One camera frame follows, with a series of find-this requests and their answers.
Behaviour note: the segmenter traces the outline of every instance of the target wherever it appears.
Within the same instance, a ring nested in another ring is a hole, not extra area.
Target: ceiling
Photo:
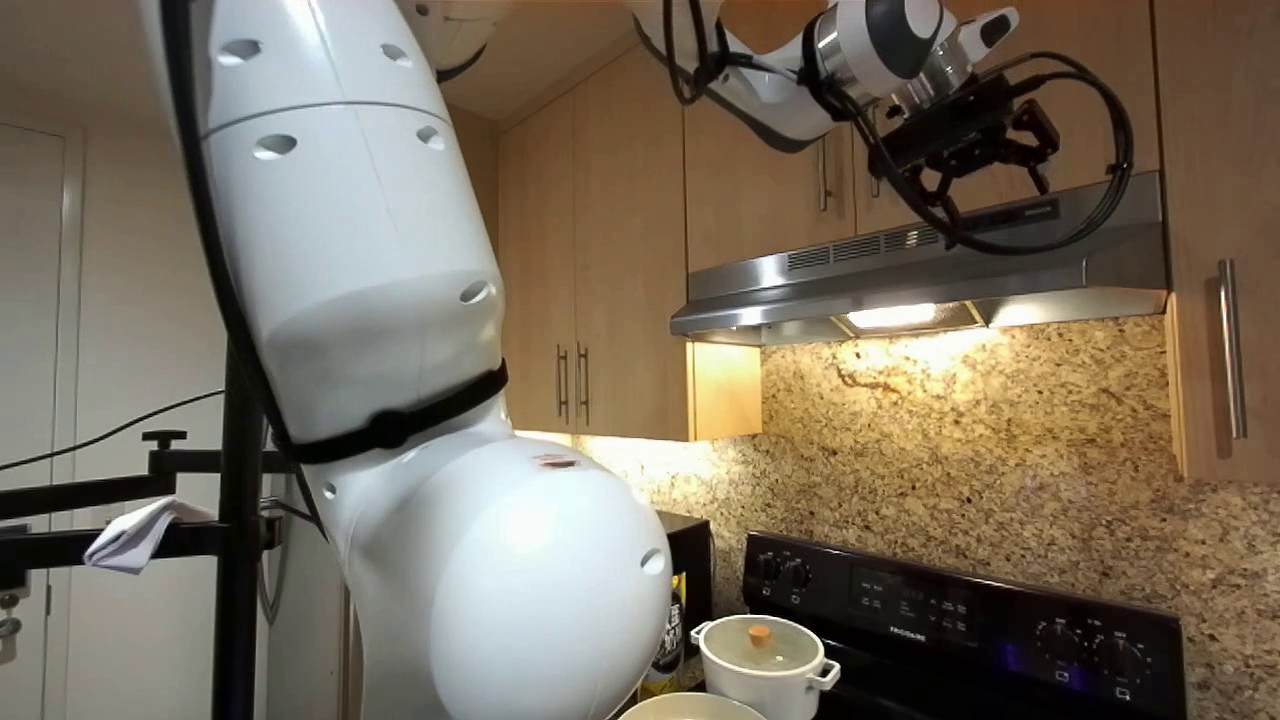
[[[0,0],[0,107],[157,125],[137,7],[138,0]],[[625,0],[511,0],[487,54],[445,98],[507,125],[631,41]]]

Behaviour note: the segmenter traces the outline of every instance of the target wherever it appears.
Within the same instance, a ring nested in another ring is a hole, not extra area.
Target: pot
[[[705,654],[706,694],[745,699],[769,720],[811,720],[820,694],[840,682],[820,636],[785,615],[721,615],[689,636]]]
[[[620,720],[765,720],[755,709],[710,694],[667,694],[626,709]]]

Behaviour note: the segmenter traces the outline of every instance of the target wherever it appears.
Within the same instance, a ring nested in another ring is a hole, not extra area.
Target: stainless steel range hood
[[[980,211],[983,239],[1043,243],[1079,229],[1100,186]],[[871,338],[868,310],[940,323],[1056,323],[1163,312],[1167,250],[1160,173],[1135,173],[1110,219],[1073,250],[987,256],[942,250],[914,226],[808,252],[755,256],[689,278],[670,333],[706,344],[816,344]]]

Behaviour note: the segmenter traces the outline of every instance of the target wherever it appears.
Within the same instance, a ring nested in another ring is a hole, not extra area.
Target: stove
[[[1189,718],[1180,619],[1151,607],[788,536],[746,536],[745,602],[840,659],[820,720]]]

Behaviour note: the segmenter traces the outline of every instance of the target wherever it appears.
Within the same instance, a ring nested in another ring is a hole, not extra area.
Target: white robot
[[[434,89],[504,0],[473,0],[441,70],[417,37],[446,37],[469,6],[434,19],[394,0],[145,7],[177,125],[199,146],[188,178],[228,333],[253,347],[276,445],[314,489],[354,602],[365,718],[612,718],[654,655],[670,555],[649,506],[511,436],[504,414],[504,286]],[[940,107],[1015,28],[1015,12],[958,26],[934,0],[834,0],[794,43],[752,58],[721,32],[721,0],[626,7],[689,94],[774,146],[834,130],[816,84]],[[185,32],[195,70],[179,70]]]

